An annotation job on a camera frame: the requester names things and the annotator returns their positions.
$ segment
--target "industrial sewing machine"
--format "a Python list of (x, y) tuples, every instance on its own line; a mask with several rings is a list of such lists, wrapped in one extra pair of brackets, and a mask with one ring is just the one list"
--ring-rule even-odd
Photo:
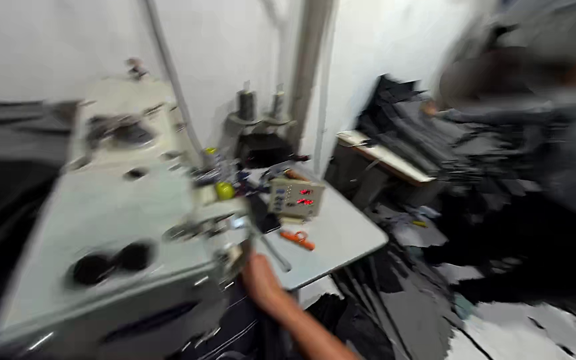
[(218, 326), (251, 246), (248, 206), (195, 200), (201, 157), (174, 99), (134, 69), (89, 89), (0, 303), (0, 356), (163, 358)]

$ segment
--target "orange tool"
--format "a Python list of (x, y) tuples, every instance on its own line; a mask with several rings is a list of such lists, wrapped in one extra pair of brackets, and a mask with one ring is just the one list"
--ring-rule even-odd
[(296, 233), (292, 234), (289, 233), (288, 231), (281, 231), (279, 232), (279, 235), (281, 235), (282, 237), (310, 250), (313, 251), (315, 249), (315, 244), (308, 242), (308, 234), (306, 234), (303, 231), (297, 231)]

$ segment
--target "sewing workstation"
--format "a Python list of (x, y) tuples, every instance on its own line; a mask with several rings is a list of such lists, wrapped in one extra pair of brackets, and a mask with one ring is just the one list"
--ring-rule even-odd
[[(276, 134), (241, 135), (238, 159), (197, 151), (169, 84), (128, 64), (77, 105), (67, 164), (0, 303), (0, 356), (197, 347), (253, 249), (297, 294), (387, 241)], [(238, 119), (255, 106), (244, 93)]]

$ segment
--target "person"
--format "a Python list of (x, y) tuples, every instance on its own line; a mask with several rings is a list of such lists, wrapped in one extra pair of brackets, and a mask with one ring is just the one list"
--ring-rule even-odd
[(290, 333), (302, 356), (307, 359), (358, 360), (348, 347), (303, 311), (299, 303), (282, 289), (265, 256), (251, 254), (242, 278), (248, 296)]

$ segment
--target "hand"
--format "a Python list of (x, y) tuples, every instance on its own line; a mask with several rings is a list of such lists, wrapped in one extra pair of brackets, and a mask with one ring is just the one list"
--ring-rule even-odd
[(248, 296), (265, 312), (273, 313), (290, 301), (290, 296), (277, 281), (268, 259), (260, 254), (251, 254), (242, 271)]

